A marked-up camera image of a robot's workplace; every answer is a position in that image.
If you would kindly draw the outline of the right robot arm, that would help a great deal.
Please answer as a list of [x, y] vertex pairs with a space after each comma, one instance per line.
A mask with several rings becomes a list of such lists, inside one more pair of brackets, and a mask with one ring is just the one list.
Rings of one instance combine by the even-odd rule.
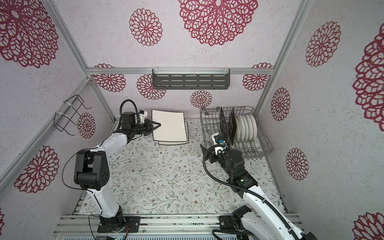
[[[214, 181], [230, 187], [247, 205], [233, 211], [232, 216], [221, 221], [218, 230], [212, 230], [218, 240], [219, 234], [255, 236], [258, 240], [314, 240], [316, 236], [304, 233], [278, 210], [265, 195], [258, 182], [245, 169], [242, 153], [229, 149], [227, 144], [209, 148], [201, 146], [203, 168]], [[208, 170], [206, 162], [219, 163], [229, 178], [222, 181]]]

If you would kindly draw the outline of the white square plate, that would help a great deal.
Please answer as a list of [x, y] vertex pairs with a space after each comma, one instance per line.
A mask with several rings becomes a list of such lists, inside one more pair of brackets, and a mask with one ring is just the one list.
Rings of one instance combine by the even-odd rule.
[[152, 121], [161, 124], [160, 128], [153, 131], [153, 140], [161, 141], [184, 130], [185, 115], [184, 112], [152, 110]]
[[167, 137], [161, 141], [158, 141], [158, 143], [164, 146], [178, 146], [188, 144], [190, 142], [188, 122], [185, 121], [184, 125], [184, 130], [182, 130], [181, 132], [177, 132], [173, 137]]

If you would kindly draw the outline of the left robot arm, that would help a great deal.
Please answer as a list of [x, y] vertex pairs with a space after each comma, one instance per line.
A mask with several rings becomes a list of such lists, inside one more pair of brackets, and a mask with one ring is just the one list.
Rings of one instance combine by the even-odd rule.
[[121, 233], [128, 229], [122, 207], [115, 201], [109, 187], [108, 158], [136, 135], [147, 136], [160, 126], [160, 123], [144, 119], [141, 114], [125, 112], [110, 137], [96, 147], [76, 154], [74, 182], [89, 193], [101, 210], [99, 233]]

